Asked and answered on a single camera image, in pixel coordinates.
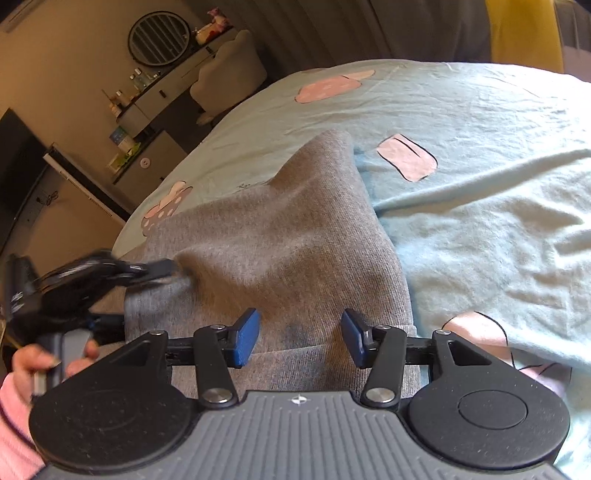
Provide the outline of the left hand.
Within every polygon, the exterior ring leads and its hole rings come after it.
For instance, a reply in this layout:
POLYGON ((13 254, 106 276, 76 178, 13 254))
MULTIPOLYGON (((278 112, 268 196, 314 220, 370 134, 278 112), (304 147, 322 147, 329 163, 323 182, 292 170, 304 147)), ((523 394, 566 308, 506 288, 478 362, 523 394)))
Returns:
MULTIPOLYGON (((65 368, 66 377, 72 377, 91 366, 99 357, 99 345, 89 340, 80 359, 72 361, 65 368)), ((12 358, 13 379, 17 393, 25 403, 30 403, 33 393, 33 376, 60 364, 52 354, 37 344, 19 349, 12 358)))

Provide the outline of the pink sleeve forearm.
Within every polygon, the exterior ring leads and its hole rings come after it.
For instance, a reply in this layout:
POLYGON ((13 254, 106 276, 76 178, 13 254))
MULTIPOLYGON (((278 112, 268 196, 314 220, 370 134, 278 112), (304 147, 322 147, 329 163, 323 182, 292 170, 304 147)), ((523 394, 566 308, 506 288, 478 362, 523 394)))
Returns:
POLYGON ((45 466, 30 435, 30 410, 17 390, 14 374, 8 374, 1 386, 2 479, 32 479, 45 466))

